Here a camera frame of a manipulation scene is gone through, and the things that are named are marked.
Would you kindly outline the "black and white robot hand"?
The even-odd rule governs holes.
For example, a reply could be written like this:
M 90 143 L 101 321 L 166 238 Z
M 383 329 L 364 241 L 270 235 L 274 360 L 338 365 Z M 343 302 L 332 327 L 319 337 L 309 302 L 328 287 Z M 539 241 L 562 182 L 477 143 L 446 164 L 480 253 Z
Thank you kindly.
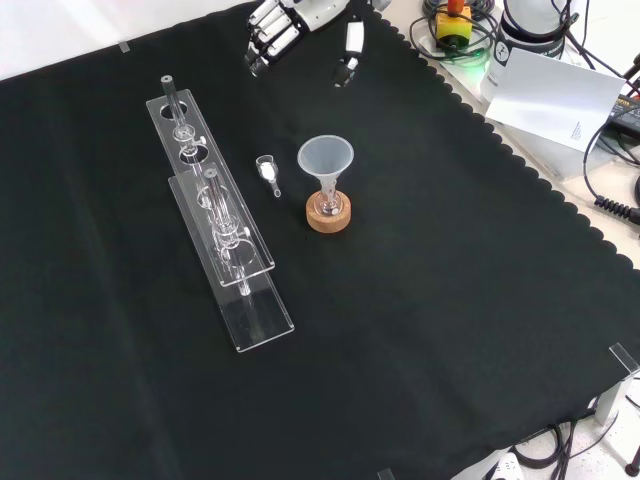
M 260 76 L 304 36 L 332 23 L 347 11 L 348 6 L 348 0 L 262 2 L 247 19 L 249 41 L 244 63 L 253 76 Z M 334 74 L 336 87 L 343 88 L 354 78 L 364 41 L 364 21 L 354 16 L 347 22 L 345 52 Z

